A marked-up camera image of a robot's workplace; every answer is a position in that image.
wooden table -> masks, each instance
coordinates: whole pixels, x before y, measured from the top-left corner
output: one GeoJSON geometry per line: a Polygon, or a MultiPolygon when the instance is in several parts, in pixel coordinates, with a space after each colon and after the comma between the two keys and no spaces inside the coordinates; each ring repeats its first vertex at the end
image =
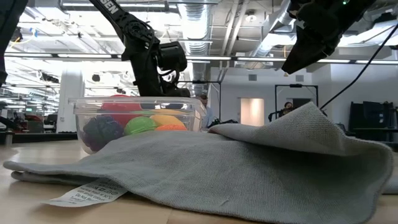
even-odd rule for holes
{"type": "MultiPolygon", "coordinates": [[[[13,144],[0,147],[0,163],[12,160],[41,164],[67,164],[87,156],[77,141],[13,144]]],[[[395,174],[398,175],[398,162],[395,174]]],[[[186,212],[157,205],[133,194],[125,194],[111,203],[82,208],[43,205],[40,201],[59,197],[73,186],[33,184],[11,178],[11,171],[0,168],[0,223],[138,223],[138,224],[248,224],[235,218],[186,212]]],[[[398,223],[398,195],[383,195],[372,224],[398,223]]]]}

yellow ball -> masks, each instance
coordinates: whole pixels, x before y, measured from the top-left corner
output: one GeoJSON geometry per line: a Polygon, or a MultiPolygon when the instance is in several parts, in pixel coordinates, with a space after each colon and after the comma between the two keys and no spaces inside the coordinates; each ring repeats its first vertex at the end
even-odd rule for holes
{"type": "Polygon", "coordinates": [[[168,124],[185,126],[178,118],[176,118],[175,116],[171,116],[171,115],[157,114],[157,115],[151,116],[150,118],[155,121],[155,123],[158,127],[162,126],[162,125],[168,125],[168,124]]]}

pillar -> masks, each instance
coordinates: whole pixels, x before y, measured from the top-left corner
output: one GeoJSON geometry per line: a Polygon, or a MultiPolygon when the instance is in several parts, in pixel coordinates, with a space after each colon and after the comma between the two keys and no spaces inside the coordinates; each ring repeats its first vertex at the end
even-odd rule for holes
{"type": "Polygon", "coordinates": [[[62,70],[60,102],[58,109],[57,133],[76,131],[76,118],[73,105],[68,104],[69,98],[85,95],[85,80],[80,62],[64,62],[62,70]]]}

ceiling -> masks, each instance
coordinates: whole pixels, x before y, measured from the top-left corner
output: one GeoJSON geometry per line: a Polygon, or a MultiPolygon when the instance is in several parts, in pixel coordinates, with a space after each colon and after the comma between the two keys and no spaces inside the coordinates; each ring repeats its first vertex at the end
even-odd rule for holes
{"type": "MultiPolygon", "coordinates": [[[[234,19],[235,29],[239,29],[237,40],[235,41],[232,54],[249,54],[256,49],[265,38],[263,33],[263,25],[266,17],[272,13],[278,13],[281,7],[282,0],[261,0],[249,1],[246,6],[246,12],[251,11],[255,16],[255,20],[246,19],[248,16],[243,16],[241,26],[237,28],[236,21],[239,18],[243,8],[243,1],[238,5],[236,15],[232,15],[233,1],[230,0],[207,0],[212,4],[207,5],[209,8],[208,34],[202,39],[192,40],[188,34],[196,34],[200,30],[198,26],[188,24],[183,17],[183,4],[176,4],[176,2],[184,2],[184,0],[169,1],[169,10],[165,10],[165,3],[162,1],[117,1],[122,6],[126,5],[125,9],[129,9],[133,15],[143,21],[149,21],[149,24],[154,28],[155,35],[162,43],[171,41],[179,41],[185,51],[191,52],[190,47],[193,43],[206,43],[207,55],[221,55],[221,48],[223,46],[224,37],[226,35],[228,22],[234,19]]],[[[10,42],[7,52],[40,52],[40,53],[64,53],[64,54],[121,54],[124,51],[122,42],[116,35],[111,24],[98,12],[95,8],[90,6],[86,0],[64,0],[64,6],[59,6],[57,0],[31,0],[29,6],[20,18],[19,27],[23,39],[21,42],[10,42]]],[[[397,11],[396,0],[377,1],[372,6],[373,12],[381,10],[379,14],[371,14],[355,23],[351,31],[356,31],[350,36],[342,39],[346,45],[355,45],[358,42],[369,36],[376,36],[363,42],[369,46],[377,45],[384,37],[383,29],[386,27],[379,27],[378,30],[368,28],[374,18],[377,18],[383,9],[397,11]]],[[[270,54],[274,57],[286,57],[289,50],[294,44],[295,39],[289,38],[285,42],[283,35],[273,34],[273,47],[270,54]]],[[[389,45],[398,45],[398,33],[389,42],[389,45]]],[[[339,58],[339,50],[336,51],[335,58],[339,58]]],[[[355,51],[352,55],[344,51],[344,57],[356,55],[355,51]]],[[[364,51],[360,51],[360,55],[364,56],[364,51]]],[[[85,61],[86,70],[84,71],[86,86],[86,95],[113,95],[116,94],[116,89],[119,87],[123,89],[128,95],[137,95],[136,88],[131,87],[134,81],[134,74],[129,62],[101,62],[101,61],[85,61]],[[98,74],[101,77],[100,82],[92,80],[93,74],[98,74]]],[[[56,98],[59,95],[59,84],[44,81],[42,73],[50,75],[61,81],[62,68],[65,67],[65,62],[54,60],[32,60],[26,58],[6,58],[6,68],[9,76],[7,78],[8,85],[27,85],[26,90],[36,91],[35,96],[52,96],[56,98]],[[37,87],[37,86],[51,85],[51,88],[37,87]]],[[[191,63],[188,68],[182,73],[181,80],[197,79],[195,76],[195,69],[191,63]]],[[[10,88],[3,88],[3,96],[15,97],[18,94],[16,90],[10,92],[10,88]]],[[[27,96],[25,92],[21,91],[21,95],[27,96]]]]}

orange ball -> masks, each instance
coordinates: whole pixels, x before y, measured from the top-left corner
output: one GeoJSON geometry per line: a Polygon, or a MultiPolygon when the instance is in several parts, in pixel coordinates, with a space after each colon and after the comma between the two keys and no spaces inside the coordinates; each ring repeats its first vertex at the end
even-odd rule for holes
{"type": "Polygon", "coordinates": [[[157,127],[155,131],[188,131],[188,130],[185,126],[176,125],[176,124],[166,124],[157,127]]]}

